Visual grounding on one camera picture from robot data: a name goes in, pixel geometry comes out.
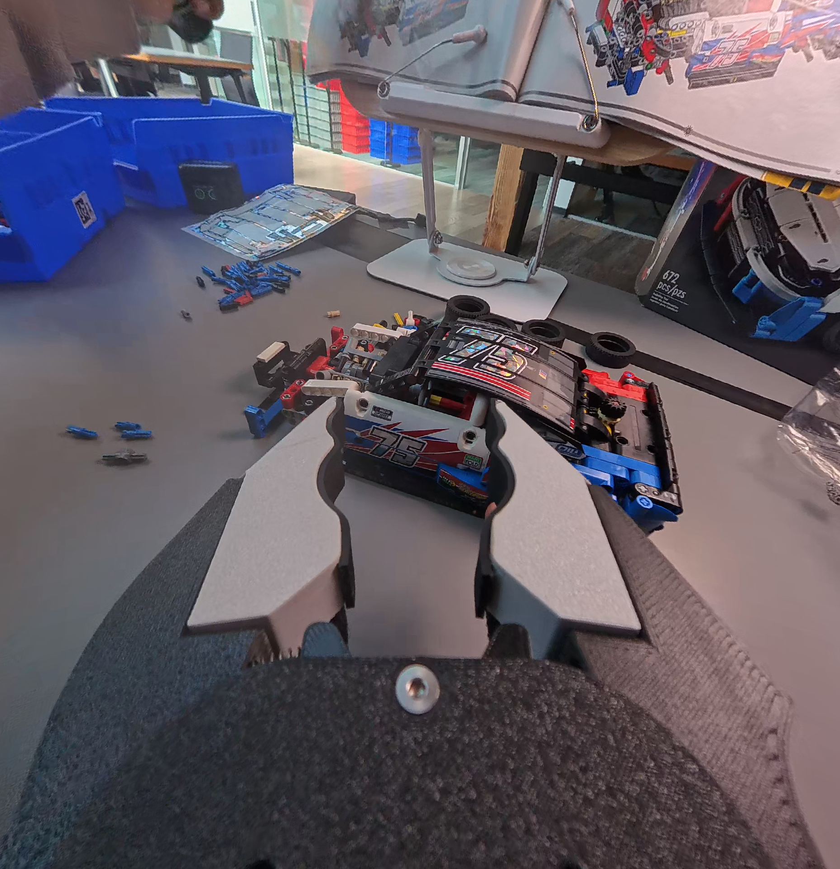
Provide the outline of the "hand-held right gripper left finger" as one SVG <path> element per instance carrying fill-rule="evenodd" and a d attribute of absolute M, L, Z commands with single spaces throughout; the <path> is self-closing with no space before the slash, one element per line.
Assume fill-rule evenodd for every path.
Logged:
<path fill-rule="evenodd" d="M 332 397 L 245 472 L 197 600 L 192 635 L 255 629 L 297 654 L 307 627 L 355 603 L 342 398 Z"/>

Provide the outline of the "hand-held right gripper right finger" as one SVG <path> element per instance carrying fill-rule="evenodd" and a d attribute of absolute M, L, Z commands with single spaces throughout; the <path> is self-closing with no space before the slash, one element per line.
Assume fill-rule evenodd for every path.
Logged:
<path fill-rule="evenodd" d="M 526 628 L 534 657 L 572 631 L 637 637 L 642 624 L 584 477 L 511 407 L 491 400 L 489 495 L 475 615 Z"/>

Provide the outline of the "toy brick race car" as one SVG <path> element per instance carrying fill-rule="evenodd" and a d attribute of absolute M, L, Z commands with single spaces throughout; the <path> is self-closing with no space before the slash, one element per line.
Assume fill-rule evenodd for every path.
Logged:
<path fill-rule="evenodd" d="M 423 323 L 409 334 L 358 322 L 301 350 L 272 343 L 253 366 L 269 394 L 244 410 L 252 436 L 342 397 L 349 473 L 480 516 L 491 504 L 487 415 L 500 400 L 644 532 L 678 520 L 678 473 L 654 383 L 628 371 L 612 378 L 520 330 L 414 316 Z"/>

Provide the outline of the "pile of blue brick pins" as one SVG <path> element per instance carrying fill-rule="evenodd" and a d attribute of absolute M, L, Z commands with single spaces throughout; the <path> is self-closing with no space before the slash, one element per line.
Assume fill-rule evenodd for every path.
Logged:
<path fill-rule="evenodd" d="M 222 313 L 239 310 L 264 296 L 285 295 L 293 277 L 302 275 L 299 268 L 280 262 L 222 265 L 218 273 L 201 266 L 201 272 L 211 284 L 221 288 L 217 307 Z"/>

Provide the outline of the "white book stand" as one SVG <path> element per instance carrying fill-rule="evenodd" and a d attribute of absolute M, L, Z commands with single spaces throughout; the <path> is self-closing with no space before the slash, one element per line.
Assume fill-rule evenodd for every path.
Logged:
<path fill-rule="evenodd" d="M 541 269 L 540 260 L 566 163 L 566 147 L 579 145 L 600 149 L 610 139 L 610 125 L 600 119 L 575 3 L 559 2 L 559 6 L 576 35 L 593 103 L 590 114 L 436 91 L 424 85 L 397 82 L 394 76 L 379 84 L 378 96 L 384 108 L 417 124 L 424 123 L 418 129 L 426 241 L 415 239 L 372 261 L 367 266 L 371 277 L 444 300 L 453 300 L 457 294 L 470 290 L 498 313 L 516 315 L 517 320 L 544 317 L 554 308 L 566 288 L 566 279 Z M 544 201 L 541 233 L 534 255 L 526 263 L 447 243 L 436 228 L 432 129 L 460 120 L 479 127 L 490 139 L 503 142 L 505 134 L 522 132 L 530 138 L 545 139 L 554 146 L 556 166 Z"/>

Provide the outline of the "building instruction booklet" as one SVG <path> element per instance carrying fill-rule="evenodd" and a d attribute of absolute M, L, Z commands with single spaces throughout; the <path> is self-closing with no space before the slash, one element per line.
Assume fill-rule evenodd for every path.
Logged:
<path fill-rule="evenodd" d="M 315 2 L 307 74 L 416 126 L 601 149 L 618 125 L 840 188 L 840 1 Z"/>

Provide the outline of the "person's left forearm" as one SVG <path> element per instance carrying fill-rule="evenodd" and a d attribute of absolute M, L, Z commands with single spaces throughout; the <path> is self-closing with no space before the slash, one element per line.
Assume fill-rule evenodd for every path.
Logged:
<path fill-rule="evenodd" d="M 0 1 L 0 120 L 75 77 L 73 65 L 134 53 L 129 1 Z"/>

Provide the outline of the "grey desk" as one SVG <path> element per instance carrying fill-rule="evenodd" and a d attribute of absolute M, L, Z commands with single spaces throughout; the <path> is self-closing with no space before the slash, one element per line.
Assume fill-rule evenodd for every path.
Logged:
<path fill-rule="evenodd" d="M 0 840 L 48 715 L 129 584 L 272 443 L 243 418 L 257 352 L 347 323 L 433 310 L 367 262 L 405 240 L 354 220 L 287 256 L 302 275 L 237 313 L 197 287 L 228 256 L 183 213 L 127 208 L 46 283 L 0 284 Z M 840 867 L 840 506 L 776 421 L 657 378 L 685 512 L 653 542 L 795 704 L 807 823 Z M 121 440 L 138 422 L 150 440 Z M 66 426 L 98 432 L 77 440 Z M 133 449 L 148 461 L 101 463 Z"/>

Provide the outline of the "person's left hand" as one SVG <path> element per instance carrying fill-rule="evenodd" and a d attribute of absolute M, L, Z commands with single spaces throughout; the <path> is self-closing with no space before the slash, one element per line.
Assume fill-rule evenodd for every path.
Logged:
<path fill-rule="evenodd" d="M 203 20 L 215 21 L 223 15 L 223 1 L 133 1 L 137 17 L 145 22 L 164 24 L 175 14 L 175 9 L 190 10 Z"/>

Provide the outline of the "stack of red blue bins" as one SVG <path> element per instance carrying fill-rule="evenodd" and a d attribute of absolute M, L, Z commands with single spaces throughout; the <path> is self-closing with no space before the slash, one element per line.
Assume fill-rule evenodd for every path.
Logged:
<path fill-rule="evenodd" d="M 393 167 L 421 162 L 418 130 L 360 113 L 340 81 L 296 81 L 292 90 L 297 142 Z"/>

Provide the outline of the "holographic sticker sheet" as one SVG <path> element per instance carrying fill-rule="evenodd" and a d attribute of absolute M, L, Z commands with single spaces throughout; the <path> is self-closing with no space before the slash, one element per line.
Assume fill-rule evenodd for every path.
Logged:
<path fill-rule="evenodd" d="M 317 237 L 356 211 L 353 201 L 326 191 L 279 184 L 183 231 L 231 255 L 259 263 Z"/>

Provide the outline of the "blue storage bin with tag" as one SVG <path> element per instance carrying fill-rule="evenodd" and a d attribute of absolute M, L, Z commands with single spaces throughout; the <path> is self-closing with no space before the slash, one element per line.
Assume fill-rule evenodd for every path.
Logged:
<path fill-rule="evenodd" d="M 46 281 L 125 207 L 99 115 L 0 121 L 0 283 Z"/>

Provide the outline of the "toy car set box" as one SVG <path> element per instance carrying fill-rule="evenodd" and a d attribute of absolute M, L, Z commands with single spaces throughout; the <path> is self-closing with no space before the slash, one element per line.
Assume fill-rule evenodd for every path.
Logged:
<path fill-rule="evenodd" d="M 840 358 L 840 195 L 698 161 L 635 292 L 643 307 L 806 379 Z"/>

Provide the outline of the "pile of clear plastic bags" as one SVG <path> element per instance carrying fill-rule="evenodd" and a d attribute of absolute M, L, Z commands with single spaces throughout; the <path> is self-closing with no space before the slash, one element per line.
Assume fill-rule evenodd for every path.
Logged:
<path fill-rule="evenodd" d="M 840 506 L 840 364 L 784 415 L 777 440 L 806 471 L 820 477 Z"/>

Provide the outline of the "wooden post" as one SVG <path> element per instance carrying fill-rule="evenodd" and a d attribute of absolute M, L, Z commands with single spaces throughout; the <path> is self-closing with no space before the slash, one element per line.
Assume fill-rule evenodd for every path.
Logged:
<path fill-rule="evenodd" d="M 482 246 L 504 251 L 514 220 L 521 189 L 523 148 L 502 144 L 494 175 Z"/>

